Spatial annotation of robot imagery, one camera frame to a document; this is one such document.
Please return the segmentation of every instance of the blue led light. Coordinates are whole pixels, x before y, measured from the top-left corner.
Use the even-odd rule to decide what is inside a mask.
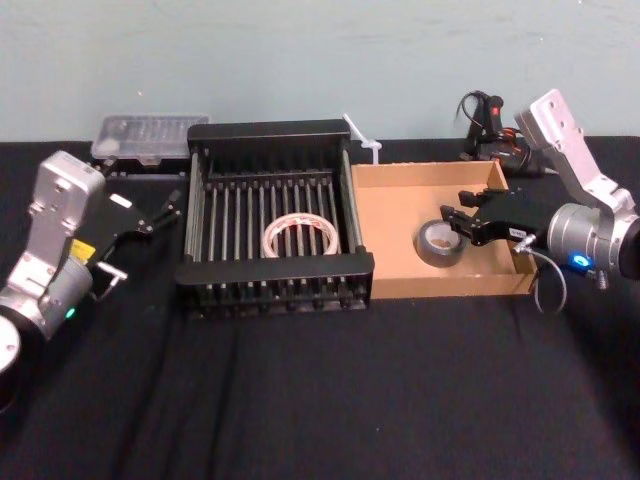
[[[570,257],[570,262],[578,267],[588,268],[591,266],[591,259],[576,253]]]

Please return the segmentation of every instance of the table surface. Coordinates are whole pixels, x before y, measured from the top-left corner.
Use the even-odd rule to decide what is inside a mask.
[[[640,138],[594,137],[640,198]],[[455,159],[457,140],[383,143],[382,162]],[[39,162],[88,143],[0,144],[0,278],[26,240]],[[559,179],[512,181],[567,200]],[[108,189],[153,211],[179,178]],[[174,301],[181,229],[113,259],[130,273],[48,345],[0,418],[0,478],[637,478],[638,285],[570,277],[563,315],[530,297],[379,301],[368,311],[193,320]],[[543,275],[543,297],[557,284]]]

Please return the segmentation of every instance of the duct tape roll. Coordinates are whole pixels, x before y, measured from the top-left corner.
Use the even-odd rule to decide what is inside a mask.
[[[451,230],[447,222],[431,220],[418,230],[414,246],[422,261],[433,267],[447,268],[458,263],[467,239]]]

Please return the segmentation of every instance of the cardboard box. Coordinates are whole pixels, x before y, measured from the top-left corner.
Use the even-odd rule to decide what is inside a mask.
[[[449,268],[424,263],[413,245],[418,229],[441,218],[440,205],[460,206],[458,192],[506,188],[494,162],[354,165],[362,238],[376,266],[372,298],[527,294],[536,272],[529,256],[513,256],[506,240],[467,245]]]

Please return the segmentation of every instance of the clear plastic box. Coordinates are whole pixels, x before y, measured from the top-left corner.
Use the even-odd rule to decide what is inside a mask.
[[[189,158],[187,131],[208,115],[108,115],[91,145],[96,160],[135,159],[144,166]]]

